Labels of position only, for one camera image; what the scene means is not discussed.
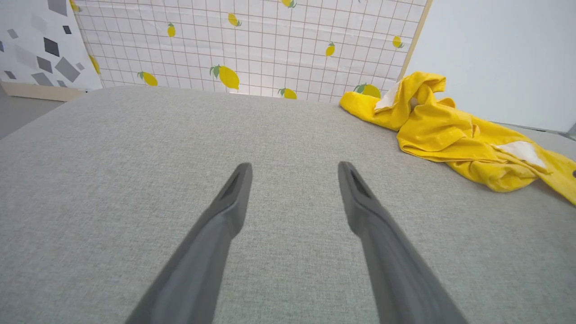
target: gray upholstered cushion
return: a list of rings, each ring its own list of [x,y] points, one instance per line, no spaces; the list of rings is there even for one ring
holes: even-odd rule
[[[576,142],[523,131],[576,159]],[[0,141],[0,322],[121,323],[235,166],[253,164],[215,323],[376,323],[338,161],[354,163],[470,323],[576,318],[576,209],[402,153],[337,105],[119,87]]]

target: white fabric patch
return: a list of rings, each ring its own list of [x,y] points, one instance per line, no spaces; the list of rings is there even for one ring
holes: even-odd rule
[[[380,99],[380,101],[376,103],[376,107],[374,108],[374,110],[379,110],[384,107],[391,107],[394,104],[394,98],[396,98],[396,92],[398,92],[399,86],[400,86],[399,82],[394,84],[390,88],[390,90],[388,90],[388,92],[384,95],[384,97],[382,97],[382,99]]]
[[[538,157],[536,151],[534,150],[534,146],[528,142],[516,141],[504,145],[494,146],[512,154],[520,160],[524,160],[530,164],[538,165],[539,167],[546,169],[546,164]]]

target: yellow towel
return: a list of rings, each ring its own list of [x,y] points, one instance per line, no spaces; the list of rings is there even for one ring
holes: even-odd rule
[[[520,189],[540,178],[576,205],[574,161],[516,131],[457,110],[450,98],[436,100],[434,92],[446,87],[443,76],[415,72],[396,86],[382,100],[347,92],[340,105],[362,120],[398,131],[402,151],[445,162],[494,191]],[[411,100],[416,101],[414,109]]]

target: lemon print backdrop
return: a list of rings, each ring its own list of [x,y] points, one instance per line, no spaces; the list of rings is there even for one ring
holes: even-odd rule
[[[337,103],[383,95],[426,0],[75,0],[104,87],[171,86]]]

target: yellow lemon print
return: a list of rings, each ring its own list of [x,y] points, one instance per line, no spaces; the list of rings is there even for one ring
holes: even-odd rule
[[[236,18],[236,16],[233,13],[228,14],[228,21],[230,21],[230,23],[234,27],[242,26],[242,22],[240,20],[238,20],[238,18]]]
[[[328,47],[326,48],[326,56],[331,56],[332,54],[334,54],[334,43],[330,42],[330,44],[328,44]]]
[[[294,0],[282,0],[282,4],[287,6],[288,8],[296,7],[296,3],[294,2]]]
[[[92,61],[92,64],[94,64],[94,69],[96,70],[96,73],[100,74],[100,65],[92,55],[88,54],[88,56],[90,57],[90,61]]]
[[[376,98],[382,98],[382,96],[380,94],[380,90],[378,90],[378,88],[376,88],[372,84],[364,83],[364,84],[357,85],[356,88],[354,88],[354,91],[361,93],[363,95],[373,96]]]
[[[138,72],[138,77],[140,79],[144,80],[144,82],[146,82],[148,85],[151,85],[151,86],[157,86],[158,85],[158,81],[150,73],[146,73],[144,71]]]
[[[228,88],[238,90],[240,79],[238,79],[236,72],[230,70],[230,68],[226,66],[215,65],[210,68],[210,74],[212,73],[214,73],[215,78],[220,76],[220,81]]]
[[[280,93],[281,96],[284,96],[284,98],[286,99],[297,99],[296,98],[296,93],[289,88],[283,88],[278,90],[278,93]]]
[[[168,36],[174,37],[174,35],[176,35],[176,28],[174,28],[174,25],[172,25],[172,23],[169,22],[168,23]]]
[[[70,0],[70,6],[72,6],[72,10],[75,12],[82,11],[82,9],[74,2],[74,0]]]
[[[402,43],[402,40],[400,40],[400,38],[398,36],[394,36],[394,40],[392,41],[392,45],[394,45],[394,47],[396,47],[396,48],[404,47],[404,43]]]

